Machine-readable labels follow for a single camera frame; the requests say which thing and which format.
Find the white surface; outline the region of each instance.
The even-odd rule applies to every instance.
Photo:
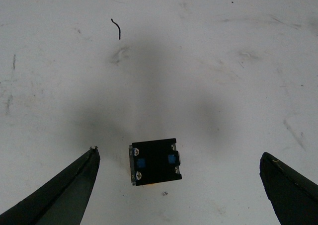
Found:
[[[318,183],[318,0],[0,0],[0,25],[0,213],[90,146],[82,224],[279,224],[264,151]],[[166,138],[183,179],[133,187],[129,144]]]

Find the scuff mark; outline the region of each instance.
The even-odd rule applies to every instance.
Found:
[[[128,46],[124,46],[120,48],[113,56],[111,57],[110,62],[113,64],[118,64],[123,60],[123,58],[127,58],[128,55],[126,55],[126,52],[129,50]]]
[[[10,103],[12,103],[12,100],[13,100],[13,96],[12,94],[10,94],[10,96],[8,97],[8,101],[6,103],[6,110],[5,110],[6,115],[10,114]]]
[[[15,71],[15,55],[13,56],[13,65],[12,65],[11,79],[13,79],[14,71]]]
[[[304,139],[304,133],[301,132],[301,136],[297,136],[297,133],[291,128],[291,126],[288,124],[288,122],[286,121],[286,119],[284,119],[284,125],[286,127],[286,129],[292,134],[292,136],[294,137],[294,139],[297,141],[297,143],[301,146],[301,148],[304,149],[304,151],[306,151],[305,148],[305,144],[303,142]]]

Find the small wire piece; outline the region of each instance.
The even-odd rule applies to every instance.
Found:
[[[111,19],[111,22],[113,22],[113,23],[118,27],[118,30],[119,30],[119,40],[120,40],[120,27],[119,27],[119,25],[118,25],[115,21],[113,21],[113,19]]]

